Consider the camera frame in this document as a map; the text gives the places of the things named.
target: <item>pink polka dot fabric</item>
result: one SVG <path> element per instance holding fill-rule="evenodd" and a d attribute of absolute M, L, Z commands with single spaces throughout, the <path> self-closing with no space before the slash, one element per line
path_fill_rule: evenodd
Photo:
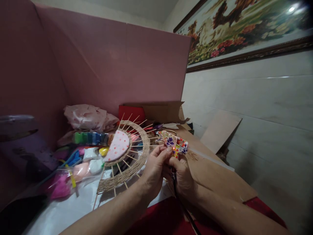
<path fill-rule="evenodd" d="M 105 162 L 112 162 L 119 159 L 129 148 L 128 135 L 122 131 L 115 132 L 108 154 L 104 158 Z"/>

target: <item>pink wall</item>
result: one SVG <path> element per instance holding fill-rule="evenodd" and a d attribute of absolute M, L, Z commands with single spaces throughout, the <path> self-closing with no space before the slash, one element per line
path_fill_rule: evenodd
<path fill-rule="evenodd" d="M 35 116 L 53 146 L 66 128 L 62 108 L 71 102 L 34 4 L 1 0 L 0 29 L 0 115 Z M 0 210 L 26 185 L 0 156 Z"/>
<path fill-rule="evenodd" d="M 189 37 L 29 0 L 0 1 L 0 29 L 0 115 L 33 115 L 52 148 L 65 105 L 181 100 Z M 1 210 L 27 182 L 1 153 L 0 179 Z"/>
<path fill-rule="evenodd" d="M 180 101 L 190 38 L 36 5 L 74 104 Z"/>

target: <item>hand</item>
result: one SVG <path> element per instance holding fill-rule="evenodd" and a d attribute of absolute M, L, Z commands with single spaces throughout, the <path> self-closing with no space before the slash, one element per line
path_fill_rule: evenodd
<path fill-rule="evenodd" d="M 179 155 L 179 160 L 171 157 L 169 165 L 176 169 L 177 193 L 182 195 L 187 200 L 195 201 L 197 197 L 198 184 L 191 176 L 185 155 Z"/>
<path fill-rule="evenodd" d="M 138 180 L 138 183 L 141 184 L 140 188 L 143 193 L 148 195 L 150 201 L 152 201 L 161 190 L 163 182 L 163 165 L 170 157 L 171 152 L 171 147 L 160 145 L 148 156 L 146 167 L 143 171 L 143 175 Z"/>

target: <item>white wall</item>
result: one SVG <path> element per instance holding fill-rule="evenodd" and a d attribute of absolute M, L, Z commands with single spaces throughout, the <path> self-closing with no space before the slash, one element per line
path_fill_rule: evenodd
<path fill-rule="evenodd" d="M 102 18 L 121 21 L 154 29 L 162 29 L 162 23 L 147 20 L 142 17 L 131 15 L 118 10 L 113 10 L 98 4 L 90 3 L 84 0 L 32 0 L 35 3 L 41 3 L 47 6 L 71 10 L 87 15 L 99 16 Z"/>
<path fill-rule="evenodd" d="M 180 0 L 172 32 L 198 0 Z M 182 101 L 201 137 L 217 110 L 242 117 L 227 160 L 294 234 L 313 213 L 313 51 L 186 74 Z"/>

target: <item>wicker frame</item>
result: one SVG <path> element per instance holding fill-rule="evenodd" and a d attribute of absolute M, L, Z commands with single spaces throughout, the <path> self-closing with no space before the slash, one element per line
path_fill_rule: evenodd
<path fill-rule="evenodd" d="M 115 189 L 118 185 L 120 185 L 122 183 L 125 183 L 125 185 L 126 185 L 126 181 L 129 180 L 131 177 L 133 177 L 135 174 L 137 174 L 137 172 L 142 168 L 142 166 L 146 162 L 147 157 L 149 155 L 150 140 L 149 140 L 149 137 L 148 137 L 147 133 L 145 132 L 145 130 L 142 129 L 139 125 L 137 125 L 131 121 L 122 120 L 121 124 L 123 124 L 124 127 L 130 126 L 134 130 L 138 131 L 138 133 L 141 136 L 142 142 L 143 142 L 142 153 L 139 155 L 138 160 L 134 163 L 133 166 L 131 166 L 128 169 L 126 169 L 125 171 L 121 172 L 117 176 L 114 176 L 114 177 L 111 177 L 108 179 L 101 179 L 99 182 L 99 185 L 98 185 L 97 195 L 103 193 L 104 191 L 109 191 L 111 189 Z M 123 130 L 123 128 L 122 129 L 118 128 L 118 130 L 123 131 L 124 133 L 126 133 L 128 135 L 129 140 L 130 140 L 129 148 L 126 151 L 126 153 L 123 154 L 122 157 L 120 157 L 118 160 L 116 160 L 114 162 L 110 162 L 110 163 L 105 164 L 105 167 L 118 164 L 125 157 L 127 157 L 128 153 L 131 151 L 132 140 L 131 140 L 130 134 L 126 130 Z"/>

